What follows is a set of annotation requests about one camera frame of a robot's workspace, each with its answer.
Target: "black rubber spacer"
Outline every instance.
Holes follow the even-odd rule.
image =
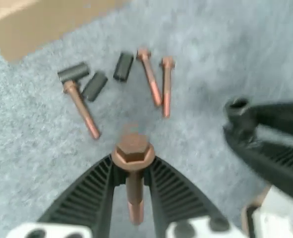
[[[132,67],[134,55],[127,52],[121,52],[117,61],[117,66],[113,74],[113,78],[122,82],[126,82]]]
[[[89,75],[89,73],[89,66],[85,62],[81,62],[77,65],[74,65],[72,67],[66,68],[58,72],[58,77],[62,83],[65,83],[69,80],[77,81],[80,78]]]
[[[97,71],[93,77],[86,84],[85,88],[82,91],[82,96],[89,102],[93,102],[105,84],[107,83],[108,78],[102,71]]]

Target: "gray carpet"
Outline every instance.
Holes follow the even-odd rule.
[[[170,119],[154,108],[139,63],[126,84],[112,79],[120,51],[139,46],[152,50],[160,86],[159,60],[176,59]],[[57,78],[58,70],[83,60],[109,77],[89,105],[99,141],[90,138]],[[19,63],[0,57],[0,238],[36,220],[112,150],[130,122],[239,226],[241,208],[264,187],[222,137],[223,105],[241,94],[256,103],[293,99],[293,0],[133,0]],[[145,196],[145,222],[134,228],[124,188],[116,190],[112,238],[154,237]]]

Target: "white plastic part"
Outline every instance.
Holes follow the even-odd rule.
[[[287,217],[256,210],[252,218],[257,238],[293,238],[293,227]]]
[[[214,232],[210,229],[210,217],[200,217],[187,220],[195,230],[195,236],[192,238],[247,238],[237,227],[230,224],[230,229],[226,232]],[[175,235],[177,224],[171,223],[166,231],[166,238],[179,238]]]
[[[288,218],[293,227],[293,198],[283,193],[277,187],[271,187],[260,209],[262,212]]]
[[[72,234],[80,234],[81,238],[93,238],[88,227],[47,223],[24,223],[11,230],[6,238],[27,238],[36,230],[45,231],[45,238],[67,238]]]
[[[293,198],[275,186],[252,218],[256,238],[293,238]]]

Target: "metal screw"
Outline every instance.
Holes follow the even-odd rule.
[[[136,59],[141,61],[145,70],[148,83],[150,85],[152,97],[155,106],[159,107],[162,104],[162,98],[160,90],[158,89],[154,72],[151,67],[149,58],[151,57],[151,52],[147,49],[139,49],[136,54]]]
[[[115,165],[128,172],[126,193],[130,219],[139,225],[143,222],[143,170],[155,159],[154,147],[147,136],[133,132],[121,137],[111,156]]]
[[[163,57],[160,66],[163,68],[163,117],[169,118],[171,114],[172,69],[175,68],[173,57]]]
[[[67,81],[63,84],[63,91],[64,91],[64,93],[68,93],[71,96],[80,115],[82,116],[83,120],[85,121],[85,124],[91,133],[91,136],[94,139],[99,139],[100,132],[99,132],[96,124],[94,123],[88,109],[86,108],[86,106],[84,105],[84,103],[81,99],[77,84],[71,80]]]

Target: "hex bolt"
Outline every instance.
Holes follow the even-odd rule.
[[[63,85],[63,92],[71,96],[91,136],[94,139],[98,139],[100,137],[100,132],[82,101],[78,90],[78,84],[76,83],[79,79],[87,75],[89,75],[89,67],[84,62],[58,72],[58,77]]]
[[[141,61],[145,70],[146,77],[148,79],[148,83],[150,85],[152,97],[155,106],[159,107],[162,104],[162,97],[160,90],[157,86],[156,79],[154,76],[154,72],[150,63],[151,52],[148,49],[139,49],[136,54],[136,59]]]
[[[134,225],[143,222],[143,170],[155,159],[149,139],[138,132],[124,134],[111,157],[115,165],[128,172],[126,178],[127,204],[130,220]]]
[[[173,57],[163,57],[160,66],[163,69],[163,117],[169,118],[171,114],[172,69],[175,68]]]

